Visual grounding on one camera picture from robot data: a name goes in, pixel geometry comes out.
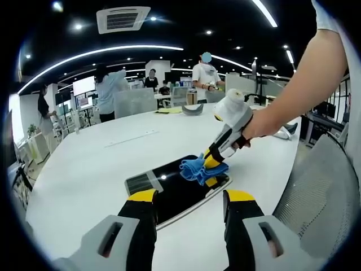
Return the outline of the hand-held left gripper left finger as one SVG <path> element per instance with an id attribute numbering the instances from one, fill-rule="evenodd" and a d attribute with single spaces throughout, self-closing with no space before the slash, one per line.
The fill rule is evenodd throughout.
<path id="1" fill-rule="evenodd" d="M 157 240 L 158 191 L 131 195 L 118 215 L 109 215 L 81 239 L 70 257 L 54 260 L 55 270 L 151 270 Z"/>

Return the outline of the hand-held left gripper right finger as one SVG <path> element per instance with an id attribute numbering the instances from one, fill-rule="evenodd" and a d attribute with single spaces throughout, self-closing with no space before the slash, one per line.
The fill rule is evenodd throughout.
<path id="1" fill-rule="evenodd" d="M 313 270 L 318 263 L 301 248 L 297 234 L 255 198 L 240 190 L 223 191 L 227 270 Z"/>

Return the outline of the person's right hand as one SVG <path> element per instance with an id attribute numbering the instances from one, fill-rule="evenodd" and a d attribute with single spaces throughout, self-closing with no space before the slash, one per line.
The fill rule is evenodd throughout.
<path id="1" fill-rule="evenodd" d="M 271 136 L 281 127 L 274 114 L 268 109 L 254 110 L 253 117 L 242 130 L 242 136 L 246 139 L 245 147 L 250 147 L 253 138 Z"/>

